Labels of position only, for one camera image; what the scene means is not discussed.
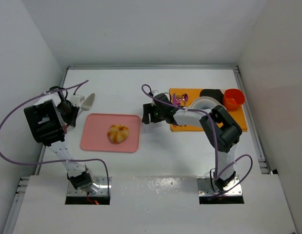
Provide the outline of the round bread bun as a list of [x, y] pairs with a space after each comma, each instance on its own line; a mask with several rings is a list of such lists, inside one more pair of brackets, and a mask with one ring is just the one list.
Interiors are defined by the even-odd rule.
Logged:
[[120, 144], [127, 140], [130, 130], [125, 125], [112, 125], [108, 130], [108, 138], [111, 143]]

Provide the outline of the pink rectangular tray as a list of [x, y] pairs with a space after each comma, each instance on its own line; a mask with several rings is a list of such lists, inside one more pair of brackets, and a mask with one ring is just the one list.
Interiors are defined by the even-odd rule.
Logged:
[[139, 147], [140, 126], [137, 115], [90, 114], [80, 147], [85, 151], [134, 153]]

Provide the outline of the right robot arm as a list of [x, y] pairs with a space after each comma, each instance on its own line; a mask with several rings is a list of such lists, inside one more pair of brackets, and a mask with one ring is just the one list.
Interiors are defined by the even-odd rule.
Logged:
[[174, 126], [195, 126], [203, 129], [215, 149], [214, 182], [220, 191], [234, 179], [234, 158], [236, 144], [242, 129], [221, 105], [212, 109], [197, 110], [174, 106], [164, 93], [156, 96], [147, 93], [152, 103], [143, 105], [144, 124], [165, 121]]

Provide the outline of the metal cake server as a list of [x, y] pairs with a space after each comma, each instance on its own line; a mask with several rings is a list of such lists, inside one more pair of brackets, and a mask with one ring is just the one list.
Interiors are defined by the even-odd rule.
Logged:
[[90, 94], [88, 97], [85, 97], [85, 101], [83, 102], [83, 104], [78, 107], [79, 108], [79, 112], [77, 117], [83, 112], [83, 111], [89, 111], [92, 108], [92, 105], [94, 103], [94, 99], [95, 99], [95, 94], [92, 93]]

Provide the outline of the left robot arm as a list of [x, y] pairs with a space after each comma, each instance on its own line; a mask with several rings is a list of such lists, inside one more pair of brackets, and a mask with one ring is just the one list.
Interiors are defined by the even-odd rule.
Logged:
[[71, 102], [66, 99], [63, 91], [59, 86], [51, 87], [38, 102], [25, 108], [24, 114], [33, 138], [50, 148], [62, 161], [72, 186], [88, 195], [95, 195], [100, 186], [95, 183], [85, 163], [74, 159], [65, 143], [67, 128], [76, 126], [79, 104], [84, 97], [78, 97]]

